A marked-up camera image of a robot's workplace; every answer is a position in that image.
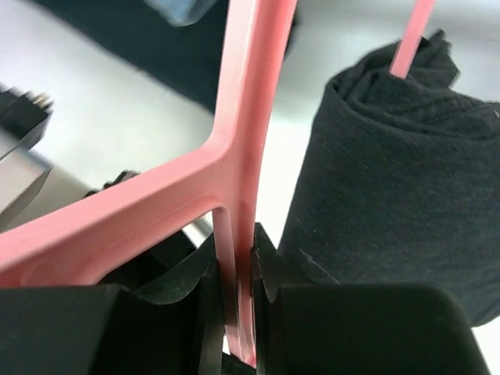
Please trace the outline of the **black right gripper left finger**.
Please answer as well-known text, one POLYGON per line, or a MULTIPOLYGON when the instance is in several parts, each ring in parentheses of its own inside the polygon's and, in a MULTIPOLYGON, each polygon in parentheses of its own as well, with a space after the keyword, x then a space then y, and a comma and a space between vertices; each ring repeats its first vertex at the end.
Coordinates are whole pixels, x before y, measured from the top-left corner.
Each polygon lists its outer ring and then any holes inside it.
POLYGON ((167 311, 168 374, 219 374, 224 336, 223 298, 214 239, 137 290, 167 311))

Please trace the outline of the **pink hanger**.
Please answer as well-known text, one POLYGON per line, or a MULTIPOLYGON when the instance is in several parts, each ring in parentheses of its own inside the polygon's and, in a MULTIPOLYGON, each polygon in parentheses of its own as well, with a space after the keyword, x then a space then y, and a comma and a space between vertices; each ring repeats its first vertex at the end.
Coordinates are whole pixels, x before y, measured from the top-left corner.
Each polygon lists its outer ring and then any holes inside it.
POLYGON ((232 1, 200 148, 1 236, 7 287, 83 285, 212 213, 230 351, 256 360, 250 282, 259 174, 293 1, 232 1))

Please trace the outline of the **black trousers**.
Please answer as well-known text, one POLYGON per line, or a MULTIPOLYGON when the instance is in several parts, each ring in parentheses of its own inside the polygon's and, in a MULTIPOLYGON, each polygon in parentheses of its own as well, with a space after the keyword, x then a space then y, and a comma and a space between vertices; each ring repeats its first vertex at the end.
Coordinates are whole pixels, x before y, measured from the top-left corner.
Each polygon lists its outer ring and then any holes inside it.
POLYGON ((404 79, 395 49, 327 82, 279 250, 320 283, 446 288, 478 327, 499 314, 499 105, 453 91, 444 31, 404 79))

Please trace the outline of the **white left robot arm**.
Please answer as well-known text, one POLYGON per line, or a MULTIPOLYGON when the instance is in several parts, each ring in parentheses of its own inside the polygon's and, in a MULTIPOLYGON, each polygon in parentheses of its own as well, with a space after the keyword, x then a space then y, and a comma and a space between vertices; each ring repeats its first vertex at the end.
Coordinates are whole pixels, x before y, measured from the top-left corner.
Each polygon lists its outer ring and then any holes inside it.
POLYGON ((52 166, 30 150, 43 138, 51 102, 15 88, 1 89, 1 230, 34 200, 52 166))

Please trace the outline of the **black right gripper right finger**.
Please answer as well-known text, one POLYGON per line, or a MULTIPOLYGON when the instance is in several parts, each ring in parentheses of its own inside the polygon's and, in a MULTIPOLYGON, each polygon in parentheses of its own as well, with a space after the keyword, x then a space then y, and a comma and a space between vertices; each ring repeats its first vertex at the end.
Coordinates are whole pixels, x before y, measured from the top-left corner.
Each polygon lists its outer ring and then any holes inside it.
POLYGON ((339 374, 338 289, 313 283, 275 248, 261 223, 252 247, 258 374, 339 374))

